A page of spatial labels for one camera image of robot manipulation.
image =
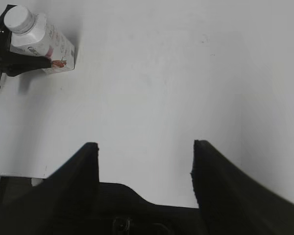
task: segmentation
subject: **white bottle cap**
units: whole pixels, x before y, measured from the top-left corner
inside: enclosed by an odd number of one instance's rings
[[[29,31],[35,24],[35,16],[23,6],[15,6],[4,17],[5,26],[16,34]]]

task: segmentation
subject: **black mount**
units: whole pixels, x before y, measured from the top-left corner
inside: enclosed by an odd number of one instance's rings
[[[2,73],[15,77],[23,72],[51,67],[50,59],[43,56],[28,56],[10,52],[11,31],[5,27],[5,14],[15,5],[7,5],[0,16],[0,80]]]

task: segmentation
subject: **white table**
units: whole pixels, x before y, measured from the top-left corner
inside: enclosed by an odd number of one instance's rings
[[[272,26],[271,5],[260,0],[52,2],[0,2],[0,13],[8,3],[45,12],[78,48],[73,71],[3,79],[0,175],[46,178],[94,141],[100,147],[101,182],[127,185],[155,204],[197,207],[190,176],[193,141],[207,139],[294,201],[288,193],[294,184],[276,183],[266,174],[276,160],[266,149],[267,138],[274,147],[277,133],[261,131],[279,123],[254,96],[260,86],[259,95],[271,97],[272,87],[262,85],[272,81],[270,65],[282,58],[266,47],[272,45],[271,33],[280,32]],[[278,10],[285,8],[278,4]],[[253,72],[261,67],[269,71],[264,80]]]

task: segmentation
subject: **black plastic part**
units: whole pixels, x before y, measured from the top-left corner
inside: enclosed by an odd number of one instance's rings
[[[23,72],[51,67],[51,61],[43,56],[27,56],[10,52],[11,31],[5,27],[5,14],[15,5],[7,5],[0,16],[0,80],[2,73],[14,77]]]
[[[294,235],[294,204],[195,141],[193,186],[210,235]]]

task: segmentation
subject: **white surface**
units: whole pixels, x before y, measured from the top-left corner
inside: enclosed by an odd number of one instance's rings
[[[48,177],[95,141],[102,182],[152,203],[196,207],[192,147],[207,139],[294,202],[294,5],[51,2],[15,3],[46,12],[78,47],[77,64],[6,79],[1,175]]]

